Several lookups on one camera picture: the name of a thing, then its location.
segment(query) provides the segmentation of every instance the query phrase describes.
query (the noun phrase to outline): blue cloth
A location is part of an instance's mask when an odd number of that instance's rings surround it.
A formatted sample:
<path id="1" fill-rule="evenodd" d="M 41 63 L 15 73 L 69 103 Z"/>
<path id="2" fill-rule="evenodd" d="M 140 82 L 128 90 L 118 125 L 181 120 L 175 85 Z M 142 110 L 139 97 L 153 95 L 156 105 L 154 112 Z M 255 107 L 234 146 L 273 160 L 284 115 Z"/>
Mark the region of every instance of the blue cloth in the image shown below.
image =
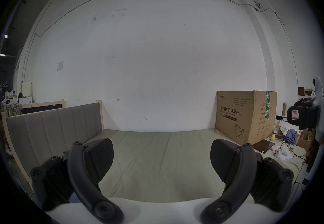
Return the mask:
<path id="1" fill-rule="evenodd" d="M 69 203 L 78 203 L 78 202 L 80 202 L 78 196 L 76 196 L 76 194 L 73 193 L 70 197 Z"/>
<path id="2" fill-rule="evenodd" d="M 291 145 L 296 145 L 297 138 L 298 138 L 297 131 L 295 131 L 294 129 L 290 129 L 290 130 L 287 131 L 287 134 L 286 134 L 286 136 L 284 137 L 283 140 L 286 143 L 289 143 Z"/>

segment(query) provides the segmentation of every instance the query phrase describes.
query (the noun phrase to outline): mask illustration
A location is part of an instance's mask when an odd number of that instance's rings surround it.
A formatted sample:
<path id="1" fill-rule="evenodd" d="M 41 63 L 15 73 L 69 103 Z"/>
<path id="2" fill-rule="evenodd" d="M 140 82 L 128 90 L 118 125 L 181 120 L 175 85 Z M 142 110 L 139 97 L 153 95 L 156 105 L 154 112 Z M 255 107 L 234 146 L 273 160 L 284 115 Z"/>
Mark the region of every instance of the mask illustration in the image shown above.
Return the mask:
<path id="1" fill-rule="evenodd" d="M 241 129 L 237 124 L 234 125 L 234 134 L 236 137 L 239 137 L 243 134 L 244 129 Z"/>

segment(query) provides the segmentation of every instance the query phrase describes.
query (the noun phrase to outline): black tablet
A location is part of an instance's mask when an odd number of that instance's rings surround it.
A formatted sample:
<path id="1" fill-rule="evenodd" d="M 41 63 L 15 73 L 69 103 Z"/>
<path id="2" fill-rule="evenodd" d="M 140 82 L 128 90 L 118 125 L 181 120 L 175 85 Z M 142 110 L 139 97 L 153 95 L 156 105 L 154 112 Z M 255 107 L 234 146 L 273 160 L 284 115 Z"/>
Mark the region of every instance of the black tablet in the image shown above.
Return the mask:
<path id="1" fill-rule="evenodd" d="M 258 143 L 255 143 L 253 145 L 253 148 L 256 149 L 257 151 L 260 151 L 262 154 L 266 153 L 272 146 L 274 145 L 273 142 L 267 141 L 267 140 L 262 140 L 259 141 Z"/>

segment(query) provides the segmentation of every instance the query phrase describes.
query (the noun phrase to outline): small box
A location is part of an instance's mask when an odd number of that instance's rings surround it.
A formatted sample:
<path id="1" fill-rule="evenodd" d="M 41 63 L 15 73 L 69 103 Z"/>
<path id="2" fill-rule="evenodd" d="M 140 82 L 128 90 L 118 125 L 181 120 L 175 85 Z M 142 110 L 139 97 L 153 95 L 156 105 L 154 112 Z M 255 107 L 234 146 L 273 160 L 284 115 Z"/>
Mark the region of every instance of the small box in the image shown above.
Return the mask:
<path id="1" fill-rule="evenodd" d="M 252 145 L 272 134 L 277 92 L 218 91 L 216 129 L 238 144 Z"/>

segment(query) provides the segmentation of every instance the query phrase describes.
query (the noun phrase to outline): green tape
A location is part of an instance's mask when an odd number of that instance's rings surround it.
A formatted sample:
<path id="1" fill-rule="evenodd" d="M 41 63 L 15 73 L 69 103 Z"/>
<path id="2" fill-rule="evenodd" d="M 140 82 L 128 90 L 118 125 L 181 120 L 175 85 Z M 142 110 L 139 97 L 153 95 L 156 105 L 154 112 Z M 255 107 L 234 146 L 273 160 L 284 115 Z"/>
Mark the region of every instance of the green tape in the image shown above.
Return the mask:
<path id="1" fill-rule="evenodd" d="M 266 92 L 267 94 L 267 107 L 265 111 L 265 117 L 267 118 L 267 121 L 269 121 L 270 117 L 270 92 Z"/>

